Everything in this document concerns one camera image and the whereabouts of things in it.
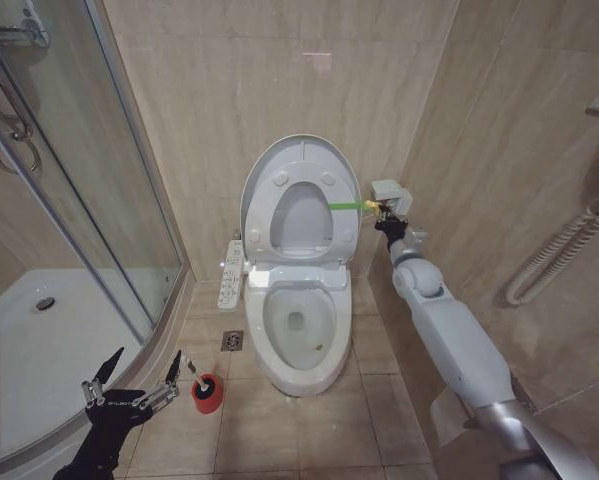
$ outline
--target floor drain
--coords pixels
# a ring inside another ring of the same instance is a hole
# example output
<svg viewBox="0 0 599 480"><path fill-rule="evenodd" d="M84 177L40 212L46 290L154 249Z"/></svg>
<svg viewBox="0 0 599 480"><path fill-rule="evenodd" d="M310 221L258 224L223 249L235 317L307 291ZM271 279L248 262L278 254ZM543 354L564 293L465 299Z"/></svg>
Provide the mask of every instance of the floor drain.
<svg viewBox="0 0 599 480"><path fill-rule="evenodd" d="M37 304L35 305L35 308L37 310L39 310L40 312L43 312L44 310L48 310L54 304L55 304L54 297L44 297L37 302Z"/></svg>
<svg viewBox="0 0 599 480"><path fill-rule="evenodd" d="M223 332L221 340L222 352L239 352L243 346L243 330L230 330Z"/></svg>

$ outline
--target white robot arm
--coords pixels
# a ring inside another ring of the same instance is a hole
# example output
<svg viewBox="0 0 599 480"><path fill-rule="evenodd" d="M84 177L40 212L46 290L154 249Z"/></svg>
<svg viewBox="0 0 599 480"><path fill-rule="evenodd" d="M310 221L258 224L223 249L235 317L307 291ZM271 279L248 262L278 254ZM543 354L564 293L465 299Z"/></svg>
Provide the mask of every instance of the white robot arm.
<svg viewBox="0 0 599 480"><path fill-rule="evenodd" d="M423 258L422 232L382 207L377 230L388 238L392 281L446 384L479 426L527 462L503 466L503 479L599 480L599 471L567 438L542 425L516 398L508 365L470 309L455 299L439 269Z"/></svg>

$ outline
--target white toilet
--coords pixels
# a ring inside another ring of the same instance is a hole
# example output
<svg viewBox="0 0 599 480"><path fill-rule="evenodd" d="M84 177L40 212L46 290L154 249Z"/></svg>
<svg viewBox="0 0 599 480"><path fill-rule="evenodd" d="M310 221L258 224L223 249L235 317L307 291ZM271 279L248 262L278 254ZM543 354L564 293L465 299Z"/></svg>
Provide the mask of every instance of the white toilet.
<svg viewBox="0 0 599 480"><path fill-rule="evenodd" d="M343 154L312 135L273 144L241 197L248 331L260 368L282 392L316 395L337 378L350 347L348 262L361 200Z"/></svg>

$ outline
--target bidet control panel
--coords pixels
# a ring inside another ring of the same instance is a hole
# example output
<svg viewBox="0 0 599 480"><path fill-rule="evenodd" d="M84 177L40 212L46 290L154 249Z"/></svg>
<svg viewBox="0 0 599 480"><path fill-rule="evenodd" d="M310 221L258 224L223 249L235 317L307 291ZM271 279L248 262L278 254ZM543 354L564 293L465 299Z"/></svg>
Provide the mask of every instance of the bidet control panel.
<svg viewBox="0 0 599 480"><path fill-rule="evenodd" d="M243 243L231 240L226 252L226 262L221 277L221 287L217 306L219 310L232 312L236 310L241 293L241 275L243 273Z"/></svg>

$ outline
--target beige floor tile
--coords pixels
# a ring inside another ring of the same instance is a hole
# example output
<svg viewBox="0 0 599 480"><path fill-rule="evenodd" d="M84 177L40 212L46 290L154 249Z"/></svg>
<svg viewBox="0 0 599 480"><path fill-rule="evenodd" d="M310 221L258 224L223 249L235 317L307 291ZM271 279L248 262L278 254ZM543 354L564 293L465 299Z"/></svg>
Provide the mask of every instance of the beige floor tile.
<svg viewBox="0 0 599 480"><path fill-rule="evenodd" d="M180 382L182 394L143 426L129 477L212 473L221 422L221 408L200 414Z"/></svg>
<svg viewBox="0 0 599 480"><path fill-rule="evenodd" d="M380 465L359 376L341 376L324 394L297 403L301 469Z"/></svg>
<svg viewBox="0 0 599 480"><path fill-rule="evenodd" d="M299 480L298 471L287 472L251 472L251 473L217 473L213 480Z"/></svg>
<svg viewBox="0 0 599 480"><path fill-rule="evenodd" d="M192 358L197 371L212 372L226 378L230 365L230 352L221 351L223 333L239 330L243 321L235 316L215 315L212 317L188 317L181 329L177 348L181 348ZM188 368L182 368L180 379L191 379Z"/></svg>
<svg viewBox="0 0 599 480"><path fill-rule="evenodd" d="M430 461L401 375L362 375L384 465Z"/></svg>
<svg viewBox="0 0 599 480"><path fill-rule="evenodd" d="M212 315L231 316L245 315L243 303L243 289L241 300L237 303L237 310L233 313L224 312L217 307L220 282L197 282L192 292L192 300L188 317L209 317Z"/></svg>
<svg viewBox="0 0 599 480"><path fill-rule="evenodd" d="M228 380L216 472L298 467L297 399L266 379Z"/></svg>
<svg viewBox="0 0 599 480"><path fill-rule="evenodd" d="M341 370L341 375L359 375L357 357L355 356L355 349L352 348L352 344L350 345L350 350L348 351L346 363L343 366L343 370Z"/></svg>
<svg viewBox="0 0 599 480"><path fill-rule="evenodd" d="M304 470L301 480L384 480L381 467L323 468Z"/></svg>
<svg viewBox="0 0 599 480"><path fill-rule="evenodd" d="M255 352L246 331L243 339L243 347L240 352L232 352L230 359L230 370L228 378L265 378L265 375L257 365Z"/></svg>
<svg viewBox="0 0 599 480"><path fill-rule="evenodd" d="M363 374L399 373L399 365L383 320L377 315L352 317L352 344L359 372Z"/></svg>
<svg viewBox="0 0 599 480"><path fill-rule="evenodd" d="M352 279L352 314L379 315L375 297L372 295L370 284L365 277Z"/></svg>
<svg viewBox="0 0 599 480"><path fill-rule="evenodd" d="M169 477L128 477L132 480L213 480L212 475L175 475Z"/></svg>
<svg viewBox="0 0 599 480"><path fill-rule="evenodd" d="M402 465L386 467L386 480L437 480L432 465Z"/></svg>
<svg viewBox="0 0 599 480"><path fill-rule="evenodd" d="M128 473L128 467L130 466L130 461L135 453L135 448L137 447L137 442L139 441L139 435L141 435L142 425L133 428L130 430L130 433L126 437L126 441L123 442L123 447L121 447L121 452L119 452L119 465L114 470L115 478L125 478Z"/></svg>

